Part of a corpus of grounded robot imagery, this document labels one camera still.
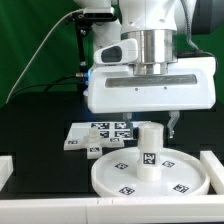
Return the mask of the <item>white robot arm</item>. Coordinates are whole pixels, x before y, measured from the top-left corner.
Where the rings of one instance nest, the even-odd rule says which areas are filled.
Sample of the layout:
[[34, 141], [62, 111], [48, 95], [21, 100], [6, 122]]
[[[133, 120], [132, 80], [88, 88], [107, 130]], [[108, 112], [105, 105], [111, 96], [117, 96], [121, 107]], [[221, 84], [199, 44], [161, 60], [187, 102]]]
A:
[[168, 130], [182, 110], [211, 108], [217, 60], [191, 39], [198, 0], [73, 0], [93, 24], [93, 113], [167, 111]]

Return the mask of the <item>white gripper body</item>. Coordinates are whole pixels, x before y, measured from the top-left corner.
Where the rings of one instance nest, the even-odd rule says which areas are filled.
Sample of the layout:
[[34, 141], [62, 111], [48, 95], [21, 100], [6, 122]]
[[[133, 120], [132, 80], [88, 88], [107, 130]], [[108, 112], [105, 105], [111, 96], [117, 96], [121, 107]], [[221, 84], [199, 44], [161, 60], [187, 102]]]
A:
[[93, 113], [209, 109], [215, 101], [213, 57], [180, 58], [162, 75], [136, 76], [129, 66], [95, 69], [88, 87]]

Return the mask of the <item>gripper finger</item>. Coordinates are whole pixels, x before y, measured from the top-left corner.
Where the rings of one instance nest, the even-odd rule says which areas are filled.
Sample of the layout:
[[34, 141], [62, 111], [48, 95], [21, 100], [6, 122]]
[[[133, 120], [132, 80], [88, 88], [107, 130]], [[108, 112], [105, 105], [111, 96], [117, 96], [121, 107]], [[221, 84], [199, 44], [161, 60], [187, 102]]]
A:
[[170, 111], [169, 116], [170, 116], [170, 120], [168, 121], [167, 128], [168, 128], [168, 132], [169, 132], [169, 138], [172, 139], [174, 137], [175, 125], [177, 124], [179, 117], [180, 117], [180, 112], [179, 111]]
[[131, 122], [132, 114], [130, 112], [125, 112], [123, 115], [123, 121], [125, 122], [127, 128], [130, 130], [130, 137], [133, 137], [133, 124]]

